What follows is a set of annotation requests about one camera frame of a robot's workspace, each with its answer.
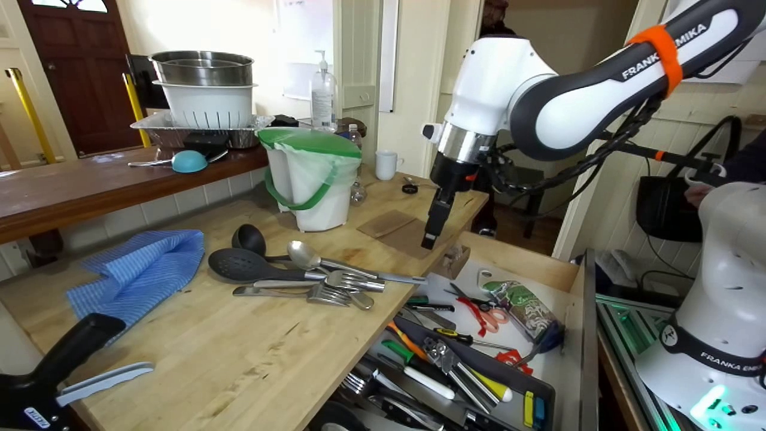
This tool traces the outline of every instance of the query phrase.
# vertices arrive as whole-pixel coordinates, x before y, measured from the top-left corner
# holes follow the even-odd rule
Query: dish rack
[[[155,109],[128,125],[143,128],[155,149],[179,150],[191,132],[235,132],[233,149],[252,149],[257,144],[257,115],[186,115],[181,122],[169,109]]]

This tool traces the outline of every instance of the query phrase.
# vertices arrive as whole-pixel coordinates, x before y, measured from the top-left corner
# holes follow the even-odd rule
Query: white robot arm
[[[527,156],[568,157],[616,118],[667,95],[675,83],[667,73],[697,76],[766,29],[764,0],[699,0],[684,6],[660,25],[660,42],[675,49],[667,53],[669,64],[653,42],[632,42],[589,71],[558,76],[527,39],[479,39],[465,55],[438,136],[431,169],[438,193],[421,247],[431,248],[438,239],[462,176],[491,150],[504,119]]]

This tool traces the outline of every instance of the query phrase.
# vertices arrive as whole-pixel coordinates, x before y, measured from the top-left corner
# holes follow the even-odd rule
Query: green handle
[[[266,175],[266,191],[290,210],[309,210],[327,193],[327,188],[332,187],[336,176],[338,176],[338,163],[332,163],[332,169],[327,171],[327,176],[321,181],[321,187],[303,204],[295,204],[288,195],[283,195],[277,191],[277,187],[273,183],[271,171]]]

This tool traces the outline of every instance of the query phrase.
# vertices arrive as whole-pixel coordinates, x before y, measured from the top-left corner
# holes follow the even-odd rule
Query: scissors
[[[470,295],[465,295],[455,282],[449,288],[458,295],[458,301],[465,304],[473,318],[479,321],[479,336],[483,338],[486,332],[497,332],[500,322],[491,310],[483,310]]]

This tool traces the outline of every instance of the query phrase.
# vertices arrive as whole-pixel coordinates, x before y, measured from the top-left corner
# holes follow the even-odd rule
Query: white robot
[[[667,73],[697,76],[766,29],[766,0],[687,0],[656,33],[675,45],[632,42],[594,69],[558,76],[523,39],[479,39],[465,55],[438,128],[434,195],[421,247],[431,248],[470,169],[491,168],[497,128],[532,157],[558,160],[606,136],[624,144],[669,91]],[[766,187],[725,183],[701,204],[697,282],[636,361],[649,391],[699,429],[766,429]]]

